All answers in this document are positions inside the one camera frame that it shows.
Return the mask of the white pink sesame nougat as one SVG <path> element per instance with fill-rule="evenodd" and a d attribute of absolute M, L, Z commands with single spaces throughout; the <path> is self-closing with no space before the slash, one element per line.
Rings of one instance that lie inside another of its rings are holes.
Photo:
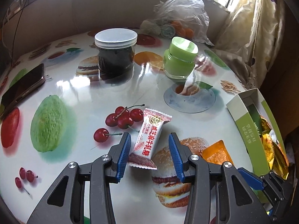
<path fill-rule="evenodd" d="M 163 125 L 171 120 L 171 115 L 155 109 L 145 108 L 141 129 L 133 150 L 128 156 L 129 166 L 157 170 L 156 164 L 152 161 L 152 156 L 158 144 Z"/>

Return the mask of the silver orange snack pouch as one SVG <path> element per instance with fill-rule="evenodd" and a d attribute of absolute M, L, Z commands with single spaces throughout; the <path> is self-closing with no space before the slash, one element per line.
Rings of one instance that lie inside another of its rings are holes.
<path fill-rule="evenodd" d="M 213 145 L 210 145 L 208 148 L 205 148 L 202 151 L 202 158 L 209 163 L 218 165 L 222 165 L 227 161 L 233 164 L 233 161 L 224 145 L 223 140 L 219 140 Z"/>

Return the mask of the green white cardboard box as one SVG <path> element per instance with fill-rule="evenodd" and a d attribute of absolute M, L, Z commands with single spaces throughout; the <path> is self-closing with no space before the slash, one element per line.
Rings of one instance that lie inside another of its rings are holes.
<path fill-rule="evenodd" d="M 251 160 L 253 173 L 266 175 L 271 170 L 261 142 L 261 119 L 264 117 L 286 152 L 279 127 L 263 95 L 256 88 L 236 94 L 227 104 Z"/>

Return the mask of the black smartphone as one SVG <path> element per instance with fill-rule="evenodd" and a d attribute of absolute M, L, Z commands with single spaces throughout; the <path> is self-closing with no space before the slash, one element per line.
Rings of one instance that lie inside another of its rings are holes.
<path fill-rule="evenodd" d="M 44 63 L 41 63 L 22 76 L 3 94 L 1 98 L 1 118 L 44 82 L 45 66 Z"/>

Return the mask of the green glass jar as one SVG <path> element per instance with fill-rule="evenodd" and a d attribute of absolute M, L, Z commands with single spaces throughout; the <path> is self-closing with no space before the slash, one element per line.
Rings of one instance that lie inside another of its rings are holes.
<path fill-rule="evenodd" d="M 192 41 L 175 36 L 164 52 L 163 71 L 170 79 L 185 80 L 195 67 L 198 46 Z"/>

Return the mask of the cream patterned curtain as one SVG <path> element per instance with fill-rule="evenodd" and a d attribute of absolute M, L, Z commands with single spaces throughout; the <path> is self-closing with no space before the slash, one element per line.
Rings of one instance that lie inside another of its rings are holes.
<path fill-rule="evenodd" d="M 246 89 L 260 88 L 281 48 L 284 27 L 283 0 L 239 0 L 212 51 Z"/>

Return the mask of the dark jar white lid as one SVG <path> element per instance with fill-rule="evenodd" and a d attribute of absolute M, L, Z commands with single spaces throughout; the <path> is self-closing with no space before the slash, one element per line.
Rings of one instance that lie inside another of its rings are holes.
<path fill-rule="evenodd" d="M 113 79 L 129 72 L 134 65 L 137 33 L 126 28 L 110 28 L 94 36 L 98 50 L 100 77 Z"/>

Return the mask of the clear plastic bag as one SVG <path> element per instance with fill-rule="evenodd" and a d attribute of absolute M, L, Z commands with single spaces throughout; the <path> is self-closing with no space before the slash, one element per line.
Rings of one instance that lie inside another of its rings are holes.
<path fill-rule="evenodd" d="M 203 0 L 167 0 L 154 6 L 153 18 L 144 20 L 139 31 L 166 39 L 179 36 L 212 46 L 207 36 L 208 27 L 209 17 Z"/>

